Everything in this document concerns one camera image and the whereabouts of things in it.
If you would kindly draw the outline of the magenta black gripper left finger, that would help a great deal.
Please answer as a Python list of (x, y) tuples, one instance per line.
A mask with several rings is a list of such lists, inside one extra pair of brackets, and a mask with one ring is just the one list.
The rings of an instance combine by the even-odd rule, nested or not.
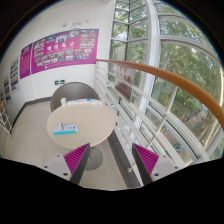
[(90, 144), (87, 143), (65, 155), (56, 154), (43, 169), (76, 185), (80, 183), (90, 155)]

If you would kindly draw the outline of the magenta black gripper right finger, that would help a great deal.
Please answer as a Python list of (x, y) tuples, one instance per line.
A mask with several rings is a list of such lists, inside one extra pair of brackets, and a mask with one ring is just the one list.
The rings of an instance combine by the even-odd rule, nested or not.
[(180, 170), (179, 166), (168, 156), (159, 156), (135, 143), (132, 144), (132, 155), (143, 185), (150, 184)]

